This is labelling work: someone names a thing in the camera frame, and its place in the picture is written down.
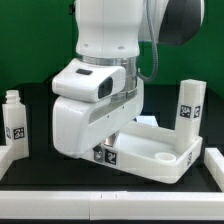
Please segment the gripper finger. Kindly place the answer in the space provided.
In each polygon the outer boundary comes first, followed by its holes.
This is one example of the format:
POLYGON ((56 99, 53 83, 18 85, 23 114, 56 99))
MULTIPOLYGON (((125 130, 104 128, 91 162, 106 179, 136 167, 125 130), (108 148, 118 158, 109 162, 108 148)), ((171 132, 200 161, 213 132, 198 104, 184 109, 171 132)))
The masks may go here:
POLYGON ((111 136, 109 136, 105 139, 104 145, 113 147, 115 145, 117 137, 118 137, 118 132, 113 133, 111 136))

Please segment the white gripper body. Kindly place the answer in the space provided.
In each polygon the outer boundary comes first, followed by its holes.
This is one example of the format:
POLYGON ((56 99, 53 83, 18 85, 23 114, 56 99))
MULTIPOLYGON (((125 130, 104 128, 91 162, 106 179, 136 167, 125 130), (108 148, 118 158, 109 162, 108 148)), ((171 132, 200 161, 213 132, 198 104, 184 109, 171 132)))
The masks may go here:
POLYGON ((58 97, 53 107, 53 145, 67 156, 80 158, 124 125, 140 115, 143 108, 144 83, 124 101, 107 98, 86 103, 58 97))

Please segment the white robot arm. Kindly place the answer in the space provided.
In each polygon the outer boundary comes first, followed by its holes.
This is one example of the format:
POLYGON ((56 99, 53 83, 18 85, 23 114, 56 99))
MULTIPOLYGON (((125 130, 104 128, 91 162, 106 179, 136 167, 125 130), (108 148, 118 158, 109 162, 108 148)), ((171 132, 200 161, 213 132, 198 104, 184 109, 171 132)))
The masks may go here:
POLYGON ((183 45, 199 31, 204 0, 76 0, 77 57, 53 78, 53 143, 80 158, 140 115, 139 43, 183 45))

